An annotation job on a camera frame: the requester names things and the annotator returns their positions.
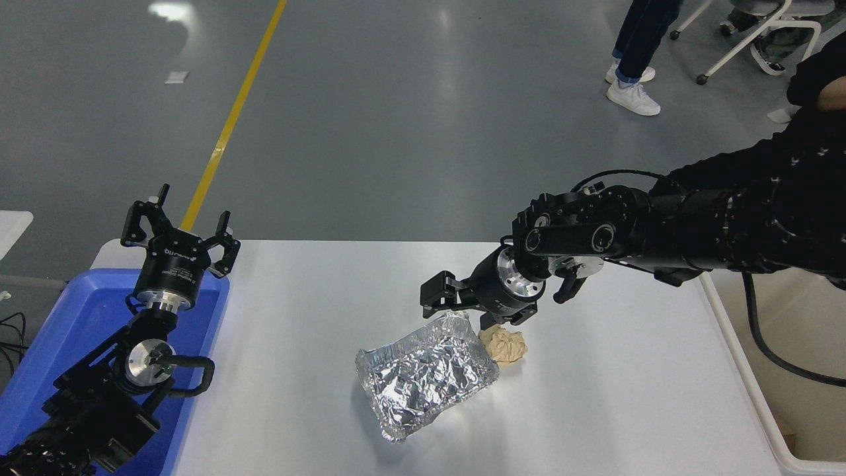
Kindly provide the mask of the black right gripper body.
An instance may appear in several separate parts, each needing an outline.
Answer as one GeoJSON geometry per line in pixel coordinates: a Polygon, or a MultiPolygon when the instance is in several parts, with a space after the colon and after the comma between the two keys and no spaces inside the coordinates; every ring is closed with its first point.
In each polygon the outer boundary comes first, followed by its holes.
{"type": "Polygon", "coordinates": [[[463,283],[463,304],[484,311],[481,322],[525,322],[544,293],[543,281],[520,273],[513,248],[496,248],[463,283]]]}

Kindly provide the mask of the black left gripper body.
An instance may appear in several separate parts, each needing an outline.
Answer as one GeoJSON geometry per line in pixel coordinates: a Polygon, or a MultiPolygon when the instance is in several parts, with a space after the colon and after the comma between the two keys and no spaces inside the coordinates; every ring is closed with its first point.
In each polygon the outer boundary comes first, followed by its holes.
{"type": "Polygon", "coordinates": [[[148,307],[190,309],[211,264],[202,238],[183,231],[152,238],[135,285],[135,298],[148,307]]]}

